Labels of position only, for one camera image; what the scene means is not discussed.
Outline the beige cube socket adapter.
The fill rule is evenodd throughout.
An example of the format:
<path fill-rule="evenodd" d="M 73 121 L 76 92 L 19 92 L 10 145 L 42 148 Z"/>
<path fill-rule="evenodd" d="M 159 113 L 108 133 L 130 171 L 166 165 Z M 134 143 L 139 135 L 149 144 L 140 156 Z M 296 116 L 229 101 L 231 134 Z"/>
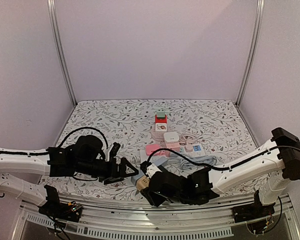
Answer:
<path fill-rule="evenodd" d="M 149 183 L 150 183 L 150 178 L 144 175 L 136 181 L 136 189 L 139 192 L 141 192 L 142 190 L 149 187 Z"/>

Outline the grey-blue power strip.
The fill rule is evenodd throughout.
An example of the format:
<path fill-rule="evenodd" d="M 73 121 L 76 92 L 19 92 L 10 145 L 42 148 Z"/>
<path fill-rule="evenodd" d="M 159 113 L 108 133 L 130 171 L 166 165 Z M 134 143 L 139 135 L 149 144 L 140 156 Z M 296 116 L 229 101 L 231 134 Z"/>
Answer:
<path fill-rule="evenodd" d="M 168 159 L 167 158 L 159 158 L 157 159 L 155 162 L 151 163 L 149 166 L 147 166 L 145 168 L 145 173 L 140 170 L 139 174 L 132 176 L 130 178 L 131 183 L 136 186 L 137 185 L 137 181 L 140 180 L 142 177 L 147 176 L 149 178 L 151 178 L 156 172 L 164 172 L 165 169 L 165 165 L 168 163 Z"/>

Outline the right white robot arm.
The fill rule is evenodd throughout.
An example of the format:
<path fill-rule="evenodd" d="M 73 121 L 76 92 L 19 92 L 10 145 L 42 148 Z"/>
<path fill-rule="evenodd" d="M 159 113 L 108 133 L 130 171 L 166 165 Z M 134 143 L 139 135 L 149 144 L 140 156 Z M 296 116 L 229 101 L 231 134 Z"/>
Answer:
<path fill-rule="evenodd" d="M 144 176 L 137 181 L 137 190 L 156 207 L 165 201 L 204 205 L 237 185 L 271 174 L 248 208 L 252 218 L 259 218 L 291 181 L 300 180 L 299 138 L 282 127 L 271 133 L 272 138 L 259 148 L 227 164 L 193 162 L 201 169 L 187 177 L 160 169 L 147 159 L 140 165 Z"/>

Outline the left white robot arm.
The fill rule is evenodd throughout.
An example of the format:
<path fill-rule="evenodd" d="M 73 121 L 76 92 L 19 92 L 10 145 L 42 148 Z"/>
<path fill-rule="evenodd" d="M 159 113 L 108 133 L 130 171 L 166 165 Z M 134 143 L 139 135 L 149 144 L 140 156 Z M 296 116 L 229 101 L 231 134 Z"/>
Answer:
<path fill-rule="evenodd" d="M 60 217 L 65 210 L 54 187 L 36 185 L 14 174 L 73 177 L 79 173 L 97 178 L 105 185 L 139 174 L 139 170 L 126 158 L 117 160 L 119 143 L 115 142 L 104 150 L 107 144 L 96 136 L 84 135 L 65 148 L 57 146 L 31 151 L 0 148 L 0 193 L 37 207 L 44 206 L 53 217 Z"/>

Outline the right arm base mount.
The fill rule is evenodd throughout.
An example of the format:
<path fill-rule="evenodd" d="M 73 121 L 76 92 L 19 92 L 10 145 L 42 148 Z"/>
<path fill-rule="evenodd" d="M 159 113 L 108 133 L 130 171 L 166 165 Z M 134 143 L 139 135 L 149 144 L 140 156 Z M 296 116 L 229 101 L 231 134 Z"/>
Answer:
<path fill-rule="evenodd" d="M 263 218 L 275 213 L 275 202 L 272 204 L 263 204 L 260 200 L 259 190 L 254 193 L 253 197 L 254 202 L 235 206 L 231 209 L 235 223 Z"/>

